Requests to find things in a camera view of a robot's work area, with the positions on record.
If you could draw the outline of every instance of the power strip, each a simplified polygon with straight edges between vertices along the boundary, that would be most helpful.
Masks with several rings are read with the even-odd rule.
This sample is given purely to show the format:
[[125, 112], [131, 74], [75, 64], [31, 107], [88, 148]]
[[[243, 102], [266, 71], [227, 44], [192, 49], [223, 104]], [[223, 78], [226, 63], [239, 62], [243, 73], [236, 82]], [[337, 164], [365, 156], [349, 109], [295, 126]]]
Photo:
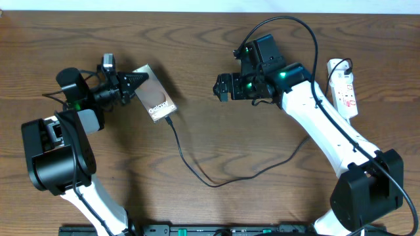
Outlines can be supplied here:
[[[342, 59], [335, 58], [327, 63], [328, 76], [335, 65], [341, 60]], [[345, 75], [345, 70], [349, 67], [347, 61], [341, 62], [335, 68], [329, 81], [329, 86], [331, 87], [335, 109], [350, 123], [350, 118], [355, 117], [358, 114], [358, 111], [356, 97], [354, 95], [353, 73]]]

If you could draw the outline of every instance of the black base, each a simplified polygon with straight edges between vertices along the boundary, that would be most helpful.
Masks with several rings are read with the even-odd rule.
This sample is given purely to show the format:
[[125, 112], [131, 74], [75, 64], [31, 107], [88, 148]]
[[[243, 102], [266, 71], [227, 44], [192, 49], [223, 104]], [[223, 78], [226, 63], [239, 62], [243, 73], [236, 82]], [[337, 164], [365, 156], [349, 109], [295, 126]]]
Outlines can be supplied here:
[[[299, 224], [279, 226], [143, 226], [144, 236], [256, 236], [272, 233], [279, 236], [317, 235], [311, 227]], [[385, 235], [378, 231], [366, 231], [367, 236]], [[60, 227], [58, 236], [97, 236], [94, 227]]]

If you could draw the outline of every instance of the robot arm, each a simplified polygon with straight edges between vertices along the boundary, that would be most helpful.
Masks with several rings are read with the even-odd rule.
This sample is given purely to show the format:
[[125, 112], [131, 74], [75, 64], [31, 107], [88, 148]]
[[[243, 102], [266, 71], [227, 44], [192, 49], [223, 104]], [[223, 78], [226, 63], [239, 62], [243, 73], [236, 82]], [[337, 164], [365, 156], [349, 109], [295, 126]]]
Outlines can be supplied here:
[[[113, 235], [128, 236], [135, 232], [129, 222], [125, 209], [118, 205], [100, 183], [96, 174], [91, 176], [89, 186], [77, 187], [89, 206], [104, 220]], [[87, 207], [80, 201], [72, 189], [67, 190], [61, 197], [77, 207], [96, 229], [98, 236], [109, 236], [101, 223], [92, 215]]]
[[317, 233], [347, 235], [402, 206], [403, 196], [397, 187], [368, 158], [362, 155], [337, 130], [317, 106], [357, 144], [380, 163], [402, 186], [403, 162], [393, 149], [382, 153], [356, 132], [334, 109], [300, 63], [286, 65], [274, 39], [266, 35], [250, 41], [239, 53], [241, 73], [220, 74], [213, 92], [221, 102], [271, 98], [272, 104], [284, 109], [309, 133], [327, 156], [339, 181], [330, 198], [331, 210], [314, 224]]
[[[353, 146], [343, 135], [328, 121], [319, 108], [316, 107], [312, 97], [310, 82], [305, 81], [293, 86], [293, 90], [285, 93], [282, 99], [282, 108], [292, 116], [309, 133], [310, 137], [327, 156], [337, 177], [348, 171], [348, 165], [355, 163], [361, 165], [368, 161], [358, 151], [352, 151]], [[334, 120], [343, 128], [359, 145], [370, 155], [376, 156], [377, 146], [368, 142], [353, 129], [325, 99], [318, 84], [315, 84], [316, 94], [323, 100], [322, 105]]]

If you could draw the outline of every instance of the white wall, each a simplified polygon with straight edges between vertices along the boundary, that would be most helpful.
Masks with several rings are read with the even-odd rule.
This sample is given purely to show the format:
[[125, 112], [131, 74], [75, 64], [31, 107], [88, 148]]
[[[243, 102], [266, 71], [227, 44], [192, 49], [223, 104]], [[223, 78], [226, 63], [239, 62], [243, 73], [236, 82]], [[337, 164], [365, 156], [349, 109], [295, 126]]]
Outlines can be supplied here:
[[420, 14], [420, 0], [0, 0], [0, 9]]

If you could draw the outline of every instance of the wooden table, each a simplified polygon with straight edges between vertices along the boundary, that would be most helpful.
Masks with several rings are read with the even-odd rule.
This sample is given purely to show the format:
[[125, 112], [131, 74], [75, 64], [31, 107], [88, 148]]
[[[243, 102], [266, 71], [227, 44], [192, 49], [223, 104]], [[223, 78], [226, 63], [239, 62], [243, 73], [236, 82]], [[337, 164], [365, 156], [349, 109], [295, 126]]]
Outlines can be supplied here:
[[[240, 70], [232, 50], [273, 14], [156, 12], [4, 12], [0, 18], [0, 235], [56, 235], [61, 225], [89, 224], [75, 207], [28, 178], [20, 125], [53, 115], [61, 105], [41, 93], [59, 89], [68, 67], [95, 69], [105, 52], [117, 68], [148, 63], [179, 106], [172, 116], [184, 154], [220, 183], [288, 158], [306, 132], [274, 106], [220, 103], [217, 75]], [[359, 115], [352, 125], [405, 164], [404, 187], [420, 209], [420, 16], [293, 14], [314, 30], [326, 62], [350, 57]], [[289, 63], [312, 67], [314, 46], [300, 25], [265, 25]], [[312, 222], [329, 209], [337, 178], [313, 141], [288, 164], [255, 180], [205, 187], [179, 157], [166, 122], [153, 124], [141, 103], [106, 114], [89, 135], [97, 174], [110, 195], [142, 224], [277, 224]], [[379, 220], [407, 233], [407, 204]]]

